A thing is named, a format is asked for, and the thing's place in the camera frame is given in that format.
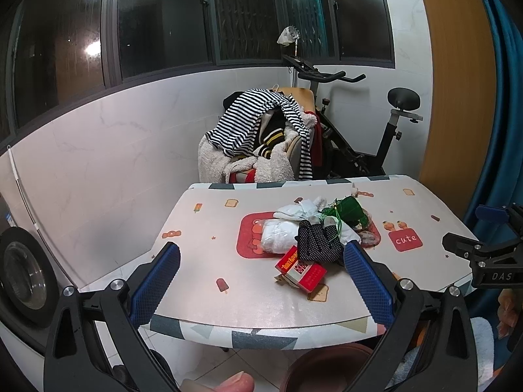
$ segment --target blue gripper pad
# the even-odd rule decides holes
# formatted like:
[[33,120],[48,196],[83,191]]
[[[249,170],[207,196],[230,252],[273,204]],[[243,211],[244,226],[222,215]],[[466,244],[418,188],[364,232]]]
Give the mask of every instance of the blue gripper pad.
[[129,319],[137,329],[151,321],[161,298],[180,268],[180,249],[168,243],[165,252],[131,297]]
[[508,213],[502,208],[493,208],[491,206],[479,205],[475,211],[478,220],[504,224],[508,222]]
[[360,250],[355,240],[347,243],[343,251],[345,269],[358,288],[372,319],[389,328],[394,323],[392,297],[362,252],[365,251]]

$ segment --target window pane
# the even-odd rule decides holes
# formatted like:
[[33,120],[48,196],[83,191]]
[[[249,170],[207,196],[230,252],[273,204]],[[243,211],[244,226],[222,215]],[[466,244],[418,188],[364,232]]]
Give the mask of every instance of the window pane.
[[328,0],[286,0],[289,23],[298,28],[298,53],[304,58],[334,56]]
[[9,137],[9,121],[5,100],[5,64],[7,61],[7,45],[9,44],[13,17],[14,14],[5,16],[0,25],[0,141]]
[[215,0],[222,60],[281,59],[274,0]]
[[102,86],[101,0],[25,0],[15,59],[18,126]]
[[202,0],[118,0],[122,77],[208,62]]
[[383,0],[336,0],[341,57],[391,60]]

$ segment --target metal screw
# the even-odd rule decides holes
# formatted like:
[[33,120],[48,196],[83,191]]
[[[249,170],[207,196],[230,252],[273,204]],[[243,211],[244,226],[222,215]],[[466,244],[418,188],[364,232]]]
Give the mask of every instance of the metal screw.
[[409,280],[409,279],[401,280],[401,282],[399,282],[399,285],[401,286],[402,289],[405,289],[405,290],[411,290],[414,287],[414,283],[412,282],[412,280]]
[[125,281],[122,279],[113,280],[111,282],[111,289],[120,290],[125,284]]
[[71,296],[73,293],[74,293],[74,287],[72,287],[72,286],[67,286],[64,289],[64,296]]
[[459,291],[459,289],[456,286],[449,287],[449,293],[452,296],[456,296],[456,297],[460,295],[460,291]]

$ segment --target black and white striped shirt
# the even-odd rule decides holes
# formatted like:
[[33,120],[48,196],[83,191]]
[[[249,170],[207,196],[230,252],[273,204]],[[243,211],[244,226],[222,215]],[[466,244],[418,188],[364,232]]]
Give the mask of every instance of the black and white striped shirt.
[[301,110],[296,100],[283,93],[252,89],[245,91],[231,104],[221,117],[216,128],[205,136],[226,156],[251,156],[254,140],[260,129],[261,116],[276,106],[281,107],[287,121],[301,137],[300,180],[312,180],[311,156],[309,152],[310,135],[301,118]]

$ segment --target exercise bike seat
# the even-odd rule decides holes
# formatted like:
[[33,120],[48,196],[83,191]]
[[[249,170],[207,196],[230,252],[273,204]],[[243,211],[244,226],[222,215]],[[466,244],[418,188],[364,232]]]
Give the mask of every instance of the exercise bike seat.
[[394,107],[407,112],[419,109],[421,104],[418,93],[408,88],[393,88],[389,91],[387,99]]

